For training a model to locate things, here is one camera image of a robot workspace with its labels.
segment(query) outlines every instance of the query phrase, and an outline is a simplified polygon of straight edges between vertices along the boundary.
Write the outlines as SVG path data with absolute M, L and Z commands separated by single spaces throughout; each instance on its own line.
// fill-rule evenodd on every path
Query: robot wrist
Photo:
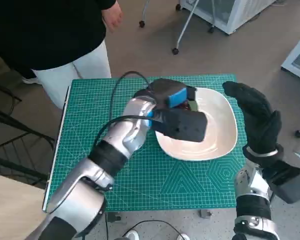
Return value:
M 284 156 L 284 148 L 277 144 L 275 150 L 268 153 L 256 153 L 248 145 L 243 148 L 243 155 L 251 162 L 258 164 L 261 168 L 267 168 L 275 162 L 282 160 Z

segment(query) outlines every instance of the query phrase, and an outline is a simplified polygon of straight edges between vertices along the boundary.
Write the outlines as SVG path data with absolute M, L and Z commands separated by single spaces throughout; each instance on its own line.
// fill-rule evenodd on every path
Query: white plate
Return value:
M 234 149 L 238 129 L 234 111 L 219 92 L 197 87 L 195 100 L 198 111 L 205 113 L 207 127 L 202 142 L 175 140 L 155 132 L 160 147 L 169 156 L 185 161 L 203 161 L 220 158 Z

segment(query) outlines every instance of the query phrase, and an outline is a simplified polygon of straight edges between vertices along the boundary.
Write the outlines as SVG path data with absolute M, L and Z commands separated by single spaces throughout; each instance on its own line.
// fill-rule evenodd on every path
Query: blue object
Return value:
M 187 88 L 183 88 L 177 93 L 169 96 L 169 108 L 174 108 L 187 100 Z
M 153 111 L 149 112 L 148 115 L 147 115 L 147 117 L 149 117 L 149 118 L 152 118 L 153 116 L 154 116 Z M 152 121 L 147 120 L 147 125 L 148 125 L 148 127 L 151 127 L 152 126 Z

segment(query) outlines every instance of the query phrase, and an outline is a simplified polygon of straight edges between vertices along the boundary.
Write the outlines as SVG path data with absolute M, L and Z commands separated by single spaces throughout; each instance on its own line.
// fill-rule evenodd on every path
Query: caster wheel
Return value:
M 145 22 L 144 22 L 144 21 L 140 21 L 140 22 L 139 22 L 139 26 L 140 26 L 140 28 L 142 28 L 142 29 L 143 29 L 143 28 L 145 27 L 145 25 L 146 25 L 146 24 L 145 24 Z
M 179 53 L 179 49 L 178 48 L 172 49 L 172 53 L 173 55 L 177 55 Z
M 300 139 L 300 130 L 295 131 L 294 136 Z
M 180 4 L 175 5 L 175 10 L 177 12 L 180 12 L 181 11 L 181 5 Z
M 209 28 L 208 33 L 213 34 L 215 32 L 215 28 L 212 26 Z

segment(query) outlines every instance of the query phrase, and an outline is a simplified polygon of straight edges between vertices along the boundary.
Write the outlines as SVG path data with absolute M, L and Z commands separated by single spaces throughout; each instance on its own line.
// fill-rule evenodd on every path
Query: table leg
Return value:
M 215 0 L 211 0 L 211 6 L 212 6 L 212 24 L 209 29 L 209 33 L 213 33 L 215 31 L 215 24 L 216 24 L 216 6 L 215 6 Z

